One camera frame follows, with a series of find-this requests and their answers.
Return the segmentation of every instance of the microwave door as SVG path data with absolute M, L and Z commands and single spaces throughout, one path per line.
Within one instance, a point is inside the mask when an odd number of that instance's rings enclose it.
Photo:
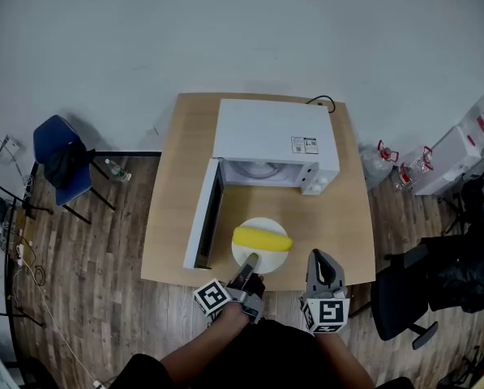
M 202 190 L 191 226 L 184 257 L 184 268 L 210 269 L 208 267 L 209 255 L 223 193 L 224 182 L 221 176 L 220 161 L 211 159 L 203 178 Z

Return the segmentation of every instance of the blue chair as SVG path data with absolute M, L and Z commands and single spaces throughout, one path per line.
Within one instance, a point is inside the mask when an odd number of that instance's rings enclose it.
M 64 148 L 66 145 L 74 142 L 81 143 L 81 139 L 71 125 L 59 115 L 53 115 L 38 128 L 36 128 L 32 137 L 34 144 L 34 156 L 40 165 L 44 165 L 51 154 L 61 148 Z M 106 177 L 107 179 L 109 178 L 103 172 L 103 170 L 101 170 L 96 163 L 94 163 L 94 161 L 91 162 L 91 165 L 93 165 L 96 170 L 103 175 L 103 177 Z M 82 217 L 74 209 L 71 209 L 66 205 L 72 199 L 76 199 L 87 190 L 90 190 L 97 196 L 99 200 L 101 200 L 101 202 L 115 211 L 115 207 L 108 203 L 106 199 L 97 193 L 92 187 L 90 165 L 80 167 L 67 187 L 63 189 L 56 189 L 56 204 L 58 206 L 62 206 L 74 216 L 80 218 L 83 222 L 90 224 L 88 219 Z

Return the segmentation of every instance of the black shirt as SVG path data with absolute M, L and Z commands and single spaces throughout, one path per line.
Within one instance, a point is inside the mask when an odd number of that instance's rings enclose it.
M 246 326 L 193 383 L 193 388 L 330 387 L 339 383 L 314 336 L 262 319 Z M 164 366 L 136 354 L 110 389 L 174 388 Z

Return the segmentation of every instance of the human arm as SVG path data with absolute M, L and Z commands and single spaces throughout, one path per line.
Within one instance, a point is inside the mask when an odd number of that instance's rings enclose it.
M 370 375 L 336 333 L 317 333 L 315 339 L 345 389 L 373 389 Z
M 175 387 L 187 387 L 197 379 L 248 323 L 242 306 L 230 302 L 207 330 L 163 358 L 161 363 Z

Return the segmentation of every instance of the plastic bottle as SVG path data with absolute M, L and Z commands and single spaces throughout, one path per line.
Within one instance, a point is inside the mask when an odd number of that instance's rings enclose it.
M 461 119 L 458 126 L 470 143 L 482 151 L 484 148 L 484 95 Z
M 396 176 L 393 184 L 398 190 L 411 190 L 420 180 L 420 177 L 433 169 L 430 161 L 432 160 L 433 151 L 425 147 L 417 147 L 413 152 L 407 155 L 396 168 Z
M 384 180 L 393 169 L 393 165 L 398 160 L 398 152 L 392 152 L 384 147 L 382 140 L 379 141 L 377 148 L 372 146 L 361 150 L 362 170 L 366 180 L 366 188 L 373 189 Z
M 128 173 L 125 169 L 123 169 L 115 161 L 110 160 L 110 159 L 106 159 L 105 160 L 105 163 L 108 166 L 110 172 L 120 182 L 126 183 L 126 182 L 128 182 L 131 179 L 131 173 Z

